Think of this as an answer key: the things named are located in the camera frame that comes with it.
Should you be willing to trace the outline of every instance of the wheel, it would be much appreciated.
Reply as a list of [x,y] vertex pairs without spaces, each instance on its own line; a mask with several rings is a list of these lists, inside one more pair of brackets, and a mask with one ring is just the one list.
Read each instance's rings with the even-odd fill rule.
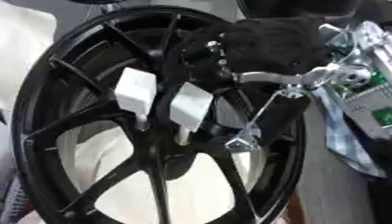
[[[199,151],[192,144],[185,148],[176,145],[176,127],[156,118],[157,111],[152,112],[150,131],[134,129],[135,117],[118,108],[112,89],[125,67],[153,71],[158,82],[163,81],[168,52],[192,32],[215,23],[226,22],[175,7],[120,10],[81,24],[41,57],[17,97],[12,141],[24,187],[47,223],[124,222],[97,209],[96,202],[139,171],[150,181],[159,223],[171,223],[166,184],[185,175]],[[163,99],[162,95],[157,97],[158,101]],[[114,128],[132,142],[133,154],[121,158],[91,185],[75,183],[67,165],[75,163],[70,153],[75,153],[78,144]],[[271,223],[284,209],[301,174],[304,122],[293,123],[270,145],[262,173],[256,173],[251,184],[242,182],[229,153],[216,156],[215,151],[203,152],[227,180],[234,207],[206,222]]]

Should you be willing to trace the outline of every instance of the white block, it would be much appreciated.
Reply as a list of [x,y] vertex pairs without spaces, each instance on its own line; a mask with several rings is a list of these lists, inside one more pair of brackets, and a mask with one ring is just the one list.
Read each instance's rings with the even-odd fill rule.
[[214,96],[186,82],[171,102],[170,118],[183,128],[196,132]]
[[125,68],[115,88],[115,96],[121,109],[147,117],[157,94],[157,78],[133,68]]

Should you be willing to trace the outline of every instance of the wheel spoke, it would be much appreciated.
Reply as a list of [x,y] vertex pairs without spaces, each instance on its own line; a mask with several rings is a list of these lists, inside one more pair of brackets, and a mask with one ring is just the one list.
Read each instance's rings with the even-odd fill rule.
[[171,23],[169,25],[169,29],[167,30],[166,34],[162,38],[161,49],[162,49],[163,57],[165,57],[165,55],[170,50],[170,45],[173,41],[174,35],[176,34],[176,28],[181,18],[182,18],[181,14],[173,14],[171,17]]
[[230,184],[235,198],[234,210],[241,217],[246,219],[255,218],[255,209],[248,196],[247,190],[242,183],[240,174],[237,171],[235,162],[228,151],[223,151],[219,156],[212,156],[216,164],[220,167]]
[[99,179],[90,188],[88,188],[78,199],[74,200],[67,207],[62,209],[62,214],[75,213],[83,211],[85,214],[92,214],[95,210],[94,203],[109,188],[118,184],[132,174],[141,171],[139,156],[134,154],[119,164],[114,170]]
[[167,185],[165,182],[164,168],[161,164],[159,151],[156,148],[150,148],[151,153],[151,165],[147,173],[150,177],[152,191],[154,192],[155,201],[157,204],[157,212],[159,216],[160,224],[170,224],[170,212],[169,203],[167,196]]
[[108,32],[108,37],[112,41],[118,41],[125,48],[129,50],[130,53],[135,55],[135,58],[139,58],[146,63],[146,66],[154,71],[154,64],[150,55],[133,39],[129,38],[123,31],[115,27],[111,23],[105,23],[104,27]]
[[109,120],[113,117],[119,116],[121,113],[122,111],[118,108],[115,100],[98,101],[97,103],[94,103],[78,112],[49,123],[45,127],[34,131],[26,139],[32,139],[43,135],[45,135],[45,138],[48,138],[48,136],[57,137],[67,130],[95,121],[105,119]]
[[61,73],[72,75],[70,76],[71,78],[80,81],[83,85],[85,85],[88,89],[90,89],[91,92],[93,92],[95,95],[101,96],[105,93],[104,88],[101,87],[101,85],[98,83],[98,81],[95,78],[88,77],[88,75],[85,74],[83,71],[81,71],[79,68],[65,62],[63,59],[58,59],[55,57],[51,58],[50,62]]

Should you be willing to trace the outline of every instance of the gray fabric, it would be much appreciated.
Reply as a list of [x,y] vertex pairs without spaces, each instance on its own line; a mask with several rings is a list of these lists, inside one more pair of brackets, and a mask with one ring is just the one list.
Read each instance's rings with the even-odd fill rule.
[[385,171],[363,149],[356,136],[347,127],[343,111],[328,97],[327,92],[320,88],[313,93],[322,101],[325,109],[326,147],[355,170],[385,178]]

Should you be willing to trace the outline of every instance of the white surface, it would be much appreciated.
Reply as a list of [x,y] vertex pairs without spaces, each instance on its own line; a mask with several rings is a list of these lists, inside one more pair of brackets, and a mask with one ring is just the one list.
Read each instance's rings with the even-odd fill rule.
[[157,80],[153,73],[126,67],[115,88],[121,109],[146,117],[157,93]]
[[196,132],[204,120],[214,96],[186,82],[170,106],[170,118],[183,128]]
[[[0,112],[7,123],[18,90],[30,68],[52,43],[55,18],[0,2]],[[0,197],[14,169],[9,128],[0,124]]]

